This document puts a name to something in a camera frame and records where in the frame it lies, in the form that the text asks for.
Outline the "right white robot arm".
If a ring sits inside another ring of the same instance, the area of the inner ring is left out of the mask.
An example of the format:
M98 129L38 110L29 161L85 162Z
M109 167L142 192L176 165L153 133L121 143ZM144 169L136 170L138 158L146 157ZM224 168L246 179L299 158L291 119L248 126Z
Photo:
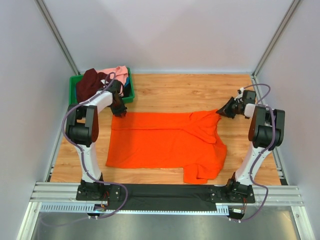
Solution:
M217 113L227 118L243 115L250 119L247 154L241 166L227 182L229 191L249 195L255 176L265 158L282 144L285 128L285 111L256 102L256 92L243 87L237 97L231 97Z

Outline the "orange t shirt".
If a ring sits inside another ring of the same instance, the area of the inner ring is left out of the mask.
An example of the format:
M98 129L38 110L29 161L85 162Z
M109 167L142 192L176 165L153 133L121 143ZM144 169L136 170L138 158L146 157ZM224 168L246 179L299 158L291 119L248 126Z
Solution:
M183 181L206 184L224 167L227 146L215 110L185 113L129 112L113 117L106 166L183 169Z

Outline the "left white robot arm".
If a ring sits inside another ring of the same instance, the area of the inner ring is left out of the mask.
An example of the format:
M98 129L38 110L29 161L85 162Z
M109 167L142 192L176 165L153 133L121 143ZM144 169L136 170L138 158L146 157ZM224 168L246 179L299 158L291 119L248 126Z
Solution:
M96 141L99 136L99 113L110 108L113 116L126 116L127 107L120 96L122 83L112 80L93 96L78 104L71 104L62 120L62 133L78 153L82 178L86 183L105 184L99 168Z

